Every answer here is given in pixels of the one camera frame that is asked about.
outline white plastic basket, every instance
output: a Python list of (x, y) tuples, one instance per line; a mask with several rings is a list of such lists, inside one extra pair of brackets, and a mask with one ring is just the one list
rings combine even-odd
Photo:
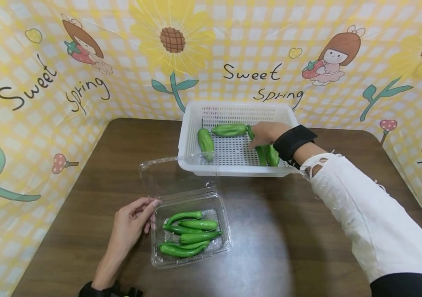
[[(178, 155), (200, 153), (198, 130), (222, 124), (242, 123), (255, 125), (258, 122), (280, 122), (291, 127), (298, 125), (292, 109), (285, 104), (191, 102), (186, 106), (178, 144)], [(255, 150), (249, 149), (248, 135), (240, 137), (218, 137), (211, 133), (214, 153), (217, 155), (221, 176), (282, 177), (298, 173), (292, 166), (280, 160), (278, 167), (259, 166)], [(181, 168), (196, 175), (208, 175), (216, 171), (204, 158), (191, 162), (179, 162)]]

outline mushroom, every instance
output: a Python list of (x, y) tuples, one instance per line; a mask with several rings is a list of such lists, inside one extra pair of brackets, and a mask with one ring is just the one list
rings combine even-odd
[(66, 160), (65, 156), (61, 153), (57, 153), (54, 156), (54, 164), (52, 165), (52, 173), (59, 174), (64, 168), (68, 168), (70, 166), (78, 166), (79, 162), (69, 162)]
[(383, 138), (381, 138), (380, 141), (380, 144), (382, 146), (384, 141), (386, 140), (386, 136), (388, 135), (388, 133), (398, 127), (398, 122), (396, 122), (395, 120), (382, 120), (379, 123), (379, 126), (381, 127), (381, 129), (383, 129)]

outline yellow heart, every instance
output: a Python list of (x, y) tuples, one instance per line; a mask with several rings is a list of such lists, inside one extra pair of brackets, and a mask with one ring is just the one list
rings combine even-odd
[(26, 35), (26, 38), (32, 41), (33, 43), (41, 43), (41, 41), (43, 40), (43, 35), (41, 34), (41, 31), (36, 28), (26, 30), (24, 34)]
[(296, 49), (295, 47), (293, 49), (289, 50), (289, 58), (295, 59), (296, 57), (299, 57), (302, 54), (302, 49)]

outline plastic clamshell lid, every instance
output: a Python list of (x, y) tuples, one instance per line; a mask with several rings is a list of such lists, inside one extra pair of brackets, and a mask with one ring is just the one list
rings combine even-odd
[[(206, 175), (195, 175), (182, 169), (183, 164), (208, 162)], [(213, 153), (195, 153), (185, 156), (149, 160), (140, 164), (140, 177), (146, 194), (160, 200), (171, 200), (183, 196), (217, 193), (219, 170), (217, 156)]]

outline gingham pattern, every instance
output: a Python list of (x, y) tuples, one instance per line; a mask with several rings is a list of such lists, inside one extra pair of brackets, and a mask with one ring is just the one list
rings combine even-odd
[[(130, 32), (134, 5), (128, 0), (0, 1), (0, 87), (10, 86), (12, 90), (5, 93), (11, 96), (30, 93), (44, 72), (36, 54), (58, 72), (54, 82), (34, 99), (27, 98), (21, 109), (12, 111), (18, 100), (0, 99), (0, 147), (7, 158), (0, 186), (42, 195), (31, 203), (0, 198), (0, 296), (14, 290), (111, 119), (182, 118), (174, 98), (151, 87), (152, 79), (167, 84), (169, 74), (159, 68), (150, 72), (140, 54), (141, 41)], [(422, 165), (417, 164), (422, 160), (422, 79), (399, 81), (397, 85), (414, 88), (381, 98), (359, 122), (367, 106), (361, 96), (364, 89), (374, 84), (380, 90), (395, 79), (385, 75), (387, 61), (400, 50), (398, 41), (417, 33), (422, 1), (196, 0), (195, 12), (200, 11), (208, 12), (214, 21), (214, 28), (208, 28), (215, 35), (213, 59), (198, 75), (178, 78), (199, 80), (195, 87), (181, 91), (185, 105), (190, 100), (255, 102), (253, 97), (265, 88), (276, 93), (303, 91), (295, 113), (307, 126), (366, 130), (381, 139), (380, 120), (395, 119), (398, 128), (389, 133), (384, 149), (422, 206)], [(103, 75), (68, 56), (64, 41), (70, 38), (61, 14), (79, 19), (102, 48), (113, 74)], [(325, 87), (304, 80), (301, 70), (307, 62), (317, 59), (330, 38), (351, 25), (364, 27), (366, 33), (357, 57), (341, 69), (345, 76)], [(24, 31), (32, 28), (42, 32), (40, 44), (25, 37)], [(303, 53), (290, 59), (294, 47)], [(280, 63), (275, 75), (279, 80), (271, 80), (270, 74), (266, 80), (223, 77), (229, 75), (224, 64), (233, 65), (236, 75), (268, 73)], [(104, 94), (101, 87), (88, 90), (82, 100), (87, 116), (71, 112), (75, 105), (65, 99), (65, 92), (94, 78), (105, 82), (111, 99), (99, 98)], [(282, 98), (268, 102), (296, 104)], [(56, 153), (80, 162), (79, 166), (52, 174)]]

